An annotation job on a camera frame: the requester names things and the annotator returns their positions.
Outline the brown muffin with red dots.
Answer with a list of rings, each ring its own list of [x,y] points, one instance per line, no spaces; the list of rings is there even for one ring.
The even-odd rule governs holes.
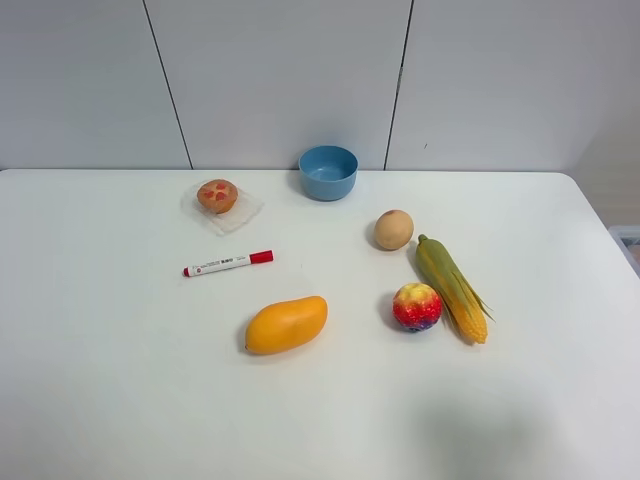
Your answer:
[[[238,199],[237,187],[224,179],[215,179],[203,184],[196,198],[201,206],[214,214],[230,211]]]

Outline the red yellow apple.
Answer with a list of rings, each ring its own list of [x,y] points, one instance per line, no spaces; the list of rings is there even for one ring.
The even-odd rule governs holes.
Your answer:
[[[394,295],[392,313],[405,330],[421,332],[433,327],[443,311],[439,294],[424,283],[409,283]]]

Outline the tan peach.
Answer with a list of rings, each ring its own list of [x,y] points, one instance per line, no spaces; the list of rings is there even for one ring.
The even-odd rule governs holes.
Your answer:
[[[389,210],[382,214],[374,226],[374,239],[384,250],[395,251],[405,246],[414,233],[411,216],[402,210]]]

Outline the corn cob with green husk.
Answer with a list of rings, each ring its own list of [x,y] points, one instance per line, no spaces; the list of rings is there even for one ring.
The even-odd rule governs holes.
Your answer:
[[[485,344],[489,307],[475,292],[446,247],[424,234],[418,236],[416,265],[427,283],[440,295],[449,320],[467,344]]]

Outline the blue plastic bowl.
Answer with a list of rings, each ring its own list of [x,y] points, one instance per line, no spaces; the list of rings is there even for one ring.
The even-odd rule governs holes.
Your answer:
[[[354,188],[357,157],[339,146],[322,145],[305,151],[298,160],[304,193],[319,201],[337,201]]]

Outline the clear plastic muffin wrapper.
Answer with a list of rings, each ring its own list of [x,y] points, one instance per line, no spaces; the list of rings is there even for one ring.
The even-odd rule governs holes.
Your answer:
[[[184,215],[205,231],[219,237],[233,234],[251,222],[263,209],[264,203],[243,189],[238,189],[238,198],[232,208],[222,214],[206,209],[197,200],[197,192],[204,182],[189,187],[182,195],[180,208]]]

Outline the yellow orange mango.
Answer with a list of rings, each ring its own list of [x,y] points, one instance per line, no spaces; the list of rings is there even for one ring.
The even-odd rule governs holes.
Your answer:
[[[249,322],[245,331],[245,348],[256,355],[292,350],[316,338],[327,318],[328,304],[320,296],[271,304]]]

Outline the red and white marker pen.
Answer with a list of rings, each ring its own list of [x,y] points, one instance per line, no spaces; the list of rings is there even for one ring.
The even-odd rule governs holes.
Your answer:
[[[193,278],[201,275],[231,270],[239,267],[269,263],[274,260],[272,250],[251,253],[248,255],[231,256],[214,260],[205,264],[185,267],[182,275],[185,278]]]

